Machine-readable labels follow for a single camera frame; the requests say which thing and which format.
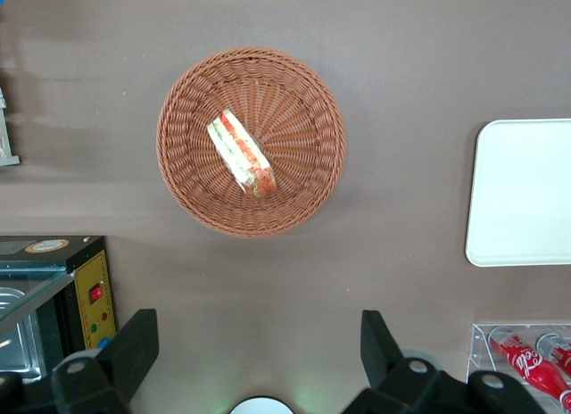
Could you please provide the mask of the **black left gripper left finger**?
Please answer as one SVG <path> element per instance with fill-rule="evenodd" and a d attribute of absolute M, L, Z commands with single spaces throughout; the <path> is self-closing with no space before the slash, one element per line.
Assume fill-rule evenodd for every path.
<path fill-rule="evenodd" d="M 159 354 L 157 312 L 142 309 L 104 348 L 74 353 L 51 375 L 59 413 L 130 413 Z"/>

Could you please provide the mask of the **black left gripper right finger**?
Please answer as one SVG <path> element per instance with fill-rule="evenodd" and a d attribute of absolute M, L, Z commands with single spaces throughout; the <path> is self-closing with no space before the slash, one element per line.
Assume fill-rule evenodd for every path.
<path fill-rule="evenodd" d="M 360 358 L 369 387 L 345 413 L 468 413 L 468 391 L 431 361 L 407 357 L 381 313 L 361 314 Z"/>

